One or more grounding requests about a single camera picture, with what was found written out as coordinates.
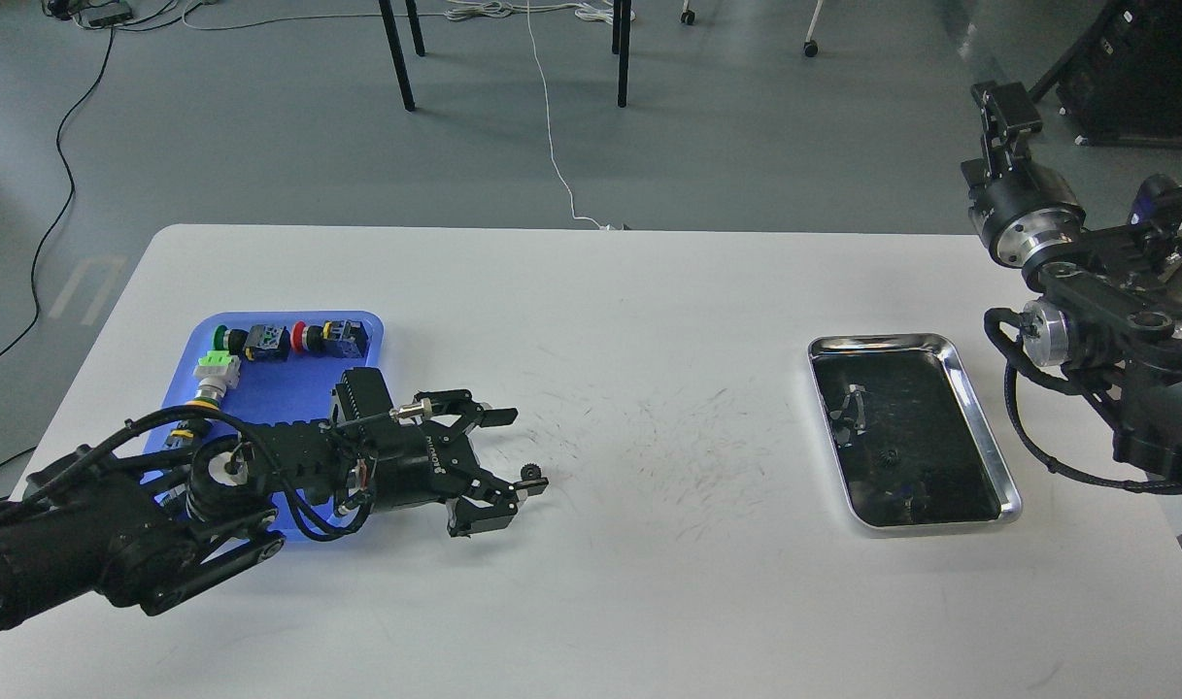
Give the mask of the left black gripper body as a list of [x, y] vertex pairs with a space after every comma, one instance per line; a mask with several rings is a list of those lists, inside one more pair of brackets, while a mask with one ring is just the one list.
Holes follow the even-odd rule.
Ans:
[[[394, 404], [377, 368], [355, 367], [333, 386], [330, 444], [353, 464], [364, 466], [361, 486], [374, 496], [374, 512], [448, 504], [454, 497], [478, 494], [480, 462], [469, 434], [431, 438], [422, 432], [430, 403]], [[456, 416], [436, 416], [454, 423]]]

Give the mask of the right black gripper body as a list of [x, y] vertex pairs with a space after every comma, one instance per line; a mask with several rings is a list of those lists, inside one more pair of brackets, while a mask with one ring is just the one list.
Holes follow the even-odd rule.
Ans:
[[1025, 160], [991, 177], [985, 158], [961, 164], [968, 187], [968, 216], [991, 260], [1022, 267], [1040, 250], [1073, 242], [1085, 209], [1065, 177]]

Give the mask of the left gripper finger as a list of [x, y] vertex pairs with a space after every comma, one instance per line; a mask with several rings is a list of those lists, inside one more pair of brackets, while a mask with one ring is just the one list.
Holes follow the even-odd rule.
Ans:
[[[514, 423], [519, 412], [515, 408], [495, 409], [472, 399], [469, 389], [418, 391], [417, 403], [430, 403], [430, 418], [423, 418], [422, 432], [431, 438], [460, 438], [480, 428]], [[444, 425], [436, 416], [456, 416], [454, 423]]]
[[506, 483], [502, 488], [485, 488], [481, 494], [462, 494], [447, 504], [447, 531], [450, 537], [470, 537], [509, 528], [522, 501], [541, 496], [550, 485], [545, 477], [530, 481]]

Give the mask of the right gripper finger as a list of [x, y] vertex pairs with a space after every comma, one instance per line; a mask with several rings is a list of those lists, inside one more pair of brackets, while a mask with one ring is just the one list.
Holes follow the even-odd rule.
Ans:
[[1022, 83], [976, 83], [970, 88], [981, 116], [986, 171], [1013, 171], [1030, 158], [1030, 137], [1043, 132], [1043, 116]]

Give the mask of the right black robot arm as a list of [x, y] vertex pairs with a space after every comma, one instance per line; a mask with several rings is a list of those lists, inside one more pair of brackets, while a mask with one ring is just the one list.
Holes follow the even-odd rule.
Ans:
[[[1135, 494], [1182, 494], [1182, 185], [1163, 174], [1138, 187], [1126, 224], [1089, 229], [1060, 173], [1031, 158], [1043, 131], [1020, 83], [970, 89], [981, 154], [961, 164], [969, 221], [991, 260], [1020, 270], [1037, 293], [1017, 313], [983, 315], [1006, 360], [1014, 431], [1048, 472]], [[1017, 380], [1078, 395], [1113, 434], [1113, 460], [1147, 474], [1113, 481], [1074, 470], [1031, 440]]]

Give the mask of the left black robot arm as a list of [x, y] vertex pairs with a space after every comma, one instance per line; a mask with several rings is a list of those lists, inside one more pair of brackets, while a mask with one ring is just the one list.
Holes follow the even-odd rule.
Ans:
[[515, 419], [466, 389], [398, 407], [382, 373], [353, 367], [323, 420], [246, 423], [203, 403], [130, 420], [0, 503], [0, 633], [90, 591], [164, 614], [275, 556], [281, 506], [316, 543], [427, 503], [444, 505], [453, 537], [507, 528], [548, 481], [534, 464], [504, 481], [469, 436]]

